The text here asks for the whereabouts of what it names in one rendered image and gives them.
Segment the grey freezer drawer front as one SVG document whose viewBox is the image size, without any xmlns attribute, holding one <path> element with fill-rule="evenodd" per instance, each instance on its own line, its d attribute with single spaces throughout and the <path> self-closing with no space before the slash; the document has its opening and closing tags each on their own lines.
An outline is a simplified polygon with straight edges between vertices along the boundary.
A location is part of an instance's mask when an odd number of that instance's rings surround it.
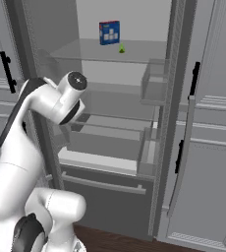
<svg viewBox="0 0 226 252">
<path fill-rule="evenodd" d="M 85 197 L 86 211 L 79 224 L 103 231 L 151 240 L 148 234 L 153 181 L 151 179 L 115 174 L 101 170 L 71 165 L 61 165 L 61 170 L 78 178 L 137 187 L 141 185 L 144 195 L 104 190 L 64 181 L 66 191 Z"/>
</svg>

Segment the blue box with white cubes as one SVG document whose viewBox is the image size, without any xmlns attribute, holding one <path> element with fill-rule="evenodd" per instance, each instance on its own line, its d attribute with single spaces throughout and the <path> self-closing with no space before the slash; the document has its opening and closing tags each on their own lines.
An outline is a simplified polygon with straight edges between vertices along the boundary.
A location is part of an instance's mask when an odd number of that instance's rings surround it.
<svg viewBox="0 0 226 252">
<path fill-rule="evenodd" d="M 99 42 L 108 45 L 120 42 L 120 22 L 108 21 L 99 23 Z"/>
</svg>

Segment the glass fridge shelf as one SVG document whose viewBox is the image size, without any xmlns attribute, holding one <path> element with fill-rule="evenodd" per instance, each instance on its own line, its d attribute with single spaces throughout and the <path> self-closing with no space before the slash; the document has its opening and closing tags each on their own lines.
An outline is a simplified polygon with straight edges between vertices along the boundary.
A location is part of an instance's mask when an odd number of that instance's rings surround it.
<svg viewBox="0 0 226 252">
<path fill-rule="evenodd" d="M 123 40 L 120 44 L 101 45 L 98 39 L 79 38 L 50 53 L 56 59 L 86 60 L 102 62 L 148 63 L 150 59 L 166 58 L 166 41 Z"/>
</svg>

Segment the fridge door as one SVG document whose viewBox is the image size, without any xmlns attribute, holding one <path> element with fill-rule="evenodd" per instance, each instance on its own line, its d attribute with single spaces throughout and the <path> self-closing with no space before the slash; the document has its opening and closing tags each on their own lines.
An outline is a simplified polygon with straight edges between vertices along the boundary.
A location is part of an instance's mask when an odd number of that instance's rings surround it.
<svg viewBox="0 0 226 252">
<path fill-rule="evenodd" d="M 198 0 L 176 0 L 165 104 L 159 112 L 159 153 L 148 226 L 151 237 L 158 234 L 160 224 L 197 3 Z"/>
<path fill-rule="evenodd" d="M 18 60 L 24 80 L 41 77 L 37 46 L 32 30 L 32 21 L 27 10 L 27 0 L 3 0 Z M 51 174 L 49 182 L 55 189 L 64 189 L 57 148 L 54 143 L 52 123 L 39 113 L 29 111 L 27 125 L 30 135 L 42 151 L 44 157 L 43 173 Z"/>
</svg>

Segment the grey crisper drawer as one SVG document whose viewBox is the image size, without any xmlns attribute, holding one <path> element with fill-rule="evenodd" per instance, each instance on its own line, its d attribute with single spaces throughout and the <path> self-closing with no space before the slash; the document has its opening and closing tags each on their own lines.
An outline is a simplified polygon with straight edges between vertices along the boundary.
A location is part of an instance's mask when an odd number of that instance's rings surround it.
<svg viewBox="0 0 226 252">
<path fill-rule="evenodd" d="M 135 160 L 139 155 L 141 132 L 80 125 L 69 126 L 65 138 L 69 151 Z"/>
</svg>

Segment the clear fridge door bin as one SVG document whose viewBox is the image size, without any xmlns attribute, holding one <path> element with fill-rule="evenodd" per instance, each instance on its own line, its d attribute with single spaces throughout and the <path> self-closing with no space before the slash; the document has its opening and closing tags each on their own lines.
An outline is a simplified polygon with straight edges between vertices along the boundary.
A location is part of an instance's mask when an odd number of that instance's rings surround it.
<svg viewBox="0 0 226 252">
<path fill-rule="evenodd" d="M 153 177 L 158 164 L 160 139 L 156 128 L 147 128 L 141 132 L 141 145 L 137 158 L 137 175 Z"/>
<path fill-rule="evenodd" d="M 141 103 L 163 105 L 168 83 L 168 62 L 150 59 L 141 78 Z"/>
</svg>

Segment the left fridge door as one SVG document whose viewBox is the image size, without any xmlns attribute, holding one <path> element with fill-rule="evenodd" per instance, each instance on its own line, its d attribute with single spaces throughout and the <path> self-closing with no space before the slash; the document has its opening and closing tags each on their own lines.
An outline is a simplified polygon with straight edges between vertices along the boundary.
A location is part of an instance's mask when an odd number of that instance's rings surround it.
<svg viewBox="0 0 226 252">
<path fill-rule="evenodd" d="M 24 80 L 41 77 L 37 46 L 32 30 L 32 21 L 27 10 L 27 0 L 3 0 L 18 60 Z M 29 111 L 27 125 L 30 135 L 42 151 L 44 157 L 43 173 L 51 174 L 49 182 L 55 189 L 64 189 L 57 148 L 54 143 L 52 123 L 39 113 Z"/>
</svg>

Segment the right fridge door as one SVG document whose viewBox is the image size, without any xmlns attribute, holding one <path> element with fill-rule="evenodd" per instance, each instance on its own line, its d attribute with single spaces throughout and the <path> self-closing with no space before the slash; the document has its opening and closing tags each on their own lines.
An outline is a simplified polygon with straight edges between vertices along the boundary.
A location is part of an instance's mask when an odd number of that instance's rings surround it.
<svg viewBox="0 0 226 252">
<path fill-rule="evenodd" d="M 159 112 L 159 153 L 148 226 L 151 237 L 158 234 L 160 224 L 197 3 L 198 0 L 176 0 L 165 104 Z"/>
</svg>

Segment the grey fridge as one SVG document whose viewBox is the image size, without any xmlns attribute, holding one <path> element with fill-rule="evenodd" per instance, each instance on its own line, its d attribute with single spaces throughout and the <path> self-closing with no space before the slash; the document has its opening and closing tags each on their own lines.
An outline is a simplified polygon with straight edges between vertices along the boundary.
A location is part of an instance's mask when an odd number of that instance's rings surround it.
<svg viewBox="0 0 226 252">
<path fill-rule="evenodd" d="M 142 132 L 156 128 L 160 138 L 159 112 L 163 105 L 141 103 L 141 63 L 56 59 L 51 52 L 79 38 L 99 40 L 99 23 L 120 22 L 123 40 L 166 41 L 166 60 L 170 60 L 176 0 L 27 0 L 27 10 L 37 46 L 41 76 L 54 81 L 76 70 L 87 78 L 82 96 L 85 110 L 67 126 L 52 124 L 54 143 L 61 165 L 71 165 L 151 179 L 137 175 L 135 160 L 105 157 L 68 150 L 65 132 L 69 126 L 91 125 Z M 49 184 L 51 174 L 43 167 L 38 181 Z"/>
</svg>

